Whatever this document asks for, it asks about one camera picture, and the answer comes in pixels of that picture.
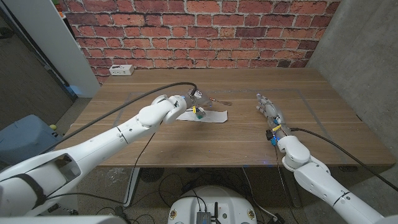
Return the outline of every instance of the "electrical outlet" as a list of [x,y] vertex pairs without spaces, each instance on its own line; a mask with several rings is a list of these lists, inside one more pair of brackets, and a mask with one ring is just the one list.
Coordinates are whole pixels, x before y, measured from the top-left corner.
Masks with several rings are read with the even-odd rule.
[[132,65],[112,65],[109,71],[111,75],[131,75],[134,68]]

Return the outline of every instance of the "yellow label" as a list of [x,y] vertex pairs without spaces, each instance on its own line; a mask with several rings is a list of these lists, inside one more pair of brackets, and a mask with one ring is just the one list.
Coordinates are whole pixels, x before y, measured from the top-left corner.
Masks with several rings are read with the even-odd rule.
[[278,125],[278,126],[272,128],[272,130],[273,130],[273,131],[276,131],[276,130],[278,130],[280,127],[281,127],[281,125]]

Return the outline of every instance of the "white paper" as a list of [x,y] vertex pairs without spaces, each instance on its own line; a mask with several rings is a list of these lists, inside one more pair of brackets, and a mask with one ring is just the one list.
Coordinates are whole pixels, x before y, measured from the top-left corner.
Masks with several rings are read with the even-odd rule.
[[207,111],[205,110],[206,116],[204,118],[197,118],[196,114],[192,111],[186,111],[181,114],[177,119],[182,121],[199,121],[199,122],[209,122],[209,123],[224,123],[227,117],[227,111],[217,112],[217,111]]

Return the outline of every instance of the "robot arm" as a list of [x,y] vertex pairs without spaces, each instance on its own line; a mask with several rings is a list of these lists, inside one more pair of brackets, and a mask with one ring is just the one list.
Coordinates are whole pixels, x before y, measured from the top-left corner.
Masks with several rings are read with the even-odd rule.
[[335,180],[324,163],[311,156],[308,148],[290,132],[281,110],[271,100],[260,94],[257,94],[257,99],[257,109],[267,118],[272,128],[272,131],[267,132],[267,139],[286,153],[282,163],[294,173],[301,187],[332,206],[348,223],[376,223],[383,218]]
[[35,156],[0,173],[0,217],[35,216],[71,191],[86,174],[135,140],[155,133],[204,99],[157,97],[130,120],[79,145]]

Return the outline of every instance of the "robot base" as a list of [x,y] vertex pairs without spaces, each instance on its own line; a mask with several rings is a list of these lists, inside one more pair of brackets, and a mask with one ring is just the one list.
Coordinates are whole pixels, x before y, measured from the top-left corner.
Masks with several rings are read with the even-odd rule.
[[[226,187],[208,185],[197,187],[183,194],[181,198],[174,202],[170,209],[168,224],[191,224],[198,223],[197,216],[206,216],[210,213],[215,215],[215,203],[218,203],[218,221],[222,224],[256,224],[257,218],[253,206],[240,194]],[[205,204],[195,197],[201,197]],[[200,224],[210,224],[209,219],[201,221]]]

